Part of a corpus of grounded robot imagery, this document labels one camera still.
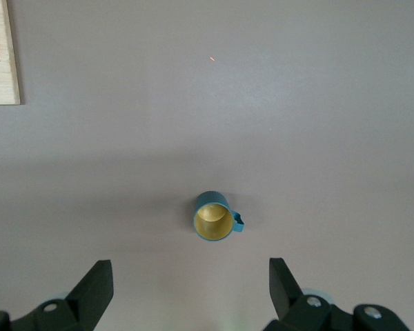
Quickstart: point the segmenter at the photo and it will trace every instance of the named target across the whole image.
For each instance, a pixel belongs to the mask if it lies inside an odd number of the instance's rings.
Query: teal mug
[[[204,192],[196,200],[193,226],[205,240],[218,241],[231,232],[241,232],[244,223],[241,215],[230,209],[224,195],[216,191]]]

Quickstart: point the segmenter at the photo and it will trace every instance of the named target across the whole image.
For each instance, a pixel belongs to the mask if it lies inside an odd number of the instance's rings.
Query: screw
[[[57,309],[57,304],[56,303],[49,303],[45,308],[43,308],[43,310],[45,312],[52,312],[53,310]]]
[[[374,319],[381,319],[382,314],[380,314],[380,311],[375,309],[374,307],[368,306],[364,309],[365,314],[367,314],[369,317],[373,317]]]
[[[322,305],[322,303],[320,302],[320,300],[316,297],[309,297],[306,302],[313,306],[313,307],[320,307]]]

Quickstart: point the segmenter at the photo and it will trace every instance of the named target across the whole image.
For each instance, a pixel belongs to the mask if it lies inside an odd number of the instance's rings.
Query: cup
[[[244,229],[241,215],[231,210],[225,196],[216,191],[198,196],[193,226],[196,233],[208,241],[218,241],[233,231],[241,232]]]

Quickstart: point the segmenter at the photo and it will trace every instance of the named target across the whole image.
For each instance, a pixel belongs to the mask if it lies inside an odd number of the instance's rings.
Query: gray table surface
[[[0,309],[112,259],[97,331],[261,330],[284,257],[414,330],[414,1],[8,2]],[[197,237],[205,190],[241,234]]]

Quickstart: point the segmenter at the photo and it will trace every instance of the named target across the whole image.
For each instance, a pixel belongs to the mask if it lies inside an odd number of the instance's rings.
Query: mug handle
[[[231,210],[233,216],[233,231],[242,232],[244,229],[244,222],[241,220],[241,215],[238,212]]]

